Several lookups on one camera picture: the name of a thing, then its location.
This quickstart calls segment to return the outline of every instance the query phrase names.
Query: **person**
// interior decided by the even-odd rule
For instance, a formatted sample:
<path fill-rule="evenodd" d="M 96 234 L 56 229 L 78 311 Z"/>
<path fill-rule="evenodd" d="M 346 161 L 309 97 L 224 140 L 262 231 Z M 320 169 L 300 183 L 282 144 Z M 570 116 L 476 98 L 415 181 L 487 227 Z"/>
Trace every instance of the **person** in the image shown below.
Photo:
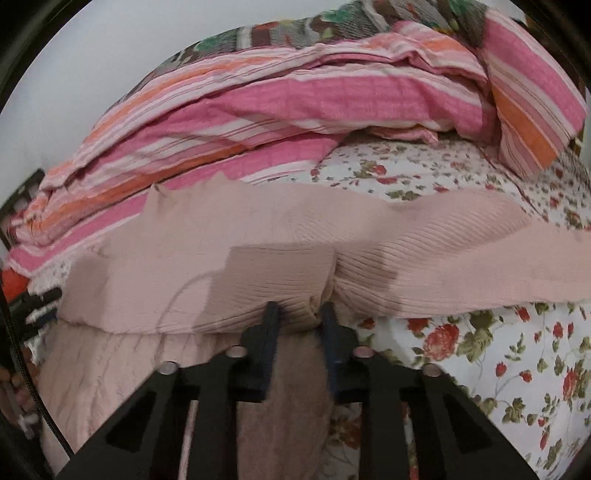
<path fill-rule="evenodd" d="M 24 355 L 27 367 L 33 382 L 37 384 L 37 377 L 39 375 L 39 368 L 32 362 L 33 354 L 28 348 L 23 349 L 22 354 Z M 20 373 L 11 375 L 10 372 L 0 365 L 0 384 L 8 383 L 14 390 L 18 404 L 26 412 L 30 413 L 35 410 L 35 402 L 29 394 L 29 390 L 25 385 L 25 381 Z M 13 424 L 17 423 L 17 418 L 12 411 L 8 396 L 4 388 L 0 388 L 0 411 L 2 414 Z"/>

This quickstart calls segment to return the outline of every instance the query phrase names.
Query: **black cable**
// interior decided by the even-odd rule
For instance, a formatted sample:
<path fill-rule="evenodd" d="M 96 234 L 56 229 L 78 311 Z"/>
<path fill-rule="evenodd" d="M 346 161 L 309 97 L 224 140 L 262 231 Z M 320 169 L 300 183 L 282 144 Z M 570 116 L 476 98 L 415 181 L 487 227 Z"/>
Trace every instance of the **black cable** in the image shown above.
<path fill-rule="evenodd" d="M 17 370 L 19 370 L 19 372 L 21 373 L 22 378 L 25 382 L 25 385 L 27 386 L 27 389 L 29 390 L 29 393 L 31 394 L 31 398 L 35 402 L 35 405 L 37 406 L 39 412 L 41 413 L 41 416 L 43 417 L 43 419 L 47 423 L 47 426 L 53 432 L 53 435 L 56 436 L 57 441 L 60 442 L 60 445 L 62 446 L 62 448 L 64 449 L 64 451 L 68 455 L 68 457 L 72 458 L 74 456 L 74 451 L 72 450 L 72 447 L 70 447 L 70 444 L 68 443 L 66 438 L 63 436 L 63 433 L 57 427 L 56 422 L 51 418 L 51 415 L 49 414 L 47 407 L 43 403 L 43 400 L 41 399 L 41 396 L 39 395 L 39 392 L 37 391 L 37 387 L 33 383 L 33 379 L 31 378 L 31 374 L 29 373 L 29 369 L 27 368 L 27 363 L 25 362 L 25 358 L 21 352 L 21 346 L 20 346 L 18 339 L 17 339 L 16 328 L 12 322 L 12 317 L 10 315 L 10 309 L 8 307 L 8 302 L 6 300 L 6 297 L 4 296 L 4 292 L 2 291 L 1 288 L 0 288 L 0 317 L 2 317 L 4 319 L 4 323 L 6 324 L 6 330 L 8 333 L 8 338 L 9 338 L 10 343 L 12 345 L 12 349 L 14 350 L 15 366 L 16 366 Z"/>

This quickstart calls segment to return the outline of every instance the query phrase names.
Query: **floral bedsheet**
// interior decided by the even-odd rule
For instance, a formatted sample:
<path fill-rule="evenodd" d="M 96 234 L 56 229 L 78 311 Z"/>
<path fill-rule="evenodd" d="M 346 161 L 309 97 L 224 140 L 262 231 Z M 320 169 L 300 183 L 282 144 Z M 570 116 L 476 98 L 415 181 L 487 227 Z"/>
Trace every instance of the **floral bedsheet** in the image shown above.
<path fill-rule="evenodd" d="M 453 136 L 436 145 L 356 134 L 316 168 L 277 182 L 320 183 L 407 202 L 453 189 L 510 195 L 530 215 L 569 229 L 591 230 L 587 171 L 563 155 L 536 183 L 487 161 L 486 152 Z M 65 282 L 70 260 L 30 284 L 43 291 Z M 591 300 L 523 304 L 426 319 L 364 319 L 361 341 L 409 367 L 439 364 L 511 441 L 541 479 L 559 478 L 591 433 Z M 39 357 L 44 343 L 34 345 Z M 411 477 L 419 476 L 407 415 Z M 356 480 L 359 405 L 336 407 L 318 480 Z"/>

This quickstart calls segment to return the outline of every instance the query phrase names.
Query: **metal bolt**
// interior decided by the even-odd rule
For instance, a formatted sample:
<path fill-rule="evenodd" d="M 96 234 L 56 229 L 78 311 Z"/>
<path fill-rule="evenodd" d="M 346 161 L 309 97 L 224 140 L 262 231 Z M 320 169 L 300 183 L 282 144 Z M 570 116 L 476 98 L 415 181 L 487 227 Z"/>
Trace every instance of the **metal bolt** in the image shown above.
<path fill-rule="evenodd" d="M 353 355 L 357 358 L 372 358 L 374 351 L 368 346 L 358 346 L 353 350 Z"/>
<path fill-rule="evenodd" d="M 226 350 L 226 355 L 230 358 L 243 358 L 248 355 L 248 350 L 242 345 L 234 345 Z"/>
<path fill-rule="evenodd" d="M 164 362 L 162 365 L 160 365 L 158 373 L 162 375 L 172 375 L 173 373 L 176 373 L 177 370 L 178 364 L 174 362 Z"/>
<path fill-rule="evenodd" d="M 423 367 L 423 374 L 428 377 L 439 377 L 443 371 L 436 364 L 427 364 Z"/>

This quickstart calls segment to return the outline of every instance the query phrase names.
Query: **pink ribbed fabric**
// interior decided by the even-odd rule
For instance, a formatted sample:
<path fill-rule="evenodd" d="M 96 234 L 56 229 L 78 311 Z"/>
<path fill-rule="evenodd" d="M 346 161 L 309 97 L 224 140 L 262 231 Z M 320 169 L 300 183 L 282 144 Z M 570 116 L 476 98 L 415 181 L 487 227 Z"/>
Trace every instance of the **pink ribbed fabric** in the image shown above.
<path fill-rule="evenodd" d="M 393 205 L 219 175 L 154 187 L 137 220 L 74 266 L 60 316 L 112 333 L 212 333 L 242 331 L 268 300 L 291 330 L 309 329 L 333 292 L 366 316 L 576 301 L 591 296 L 589 251 L 586 232 L 533 220 L 497 192 Z"/>

